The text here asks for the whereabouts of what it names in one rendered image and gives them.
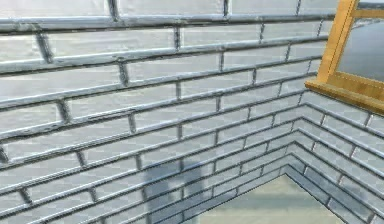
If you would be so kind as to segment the wooden framed window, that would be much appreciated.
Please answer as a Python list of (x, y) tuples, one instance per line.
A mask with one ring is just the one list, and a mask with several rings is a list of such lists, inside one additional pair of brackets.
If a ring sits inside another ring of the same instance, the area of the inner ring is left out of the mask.
[(339, 0), (329, 38), (310, 90), (384, 116), (384, 81), (338, 70), (356, 19), (384, 19), (384, 3)]

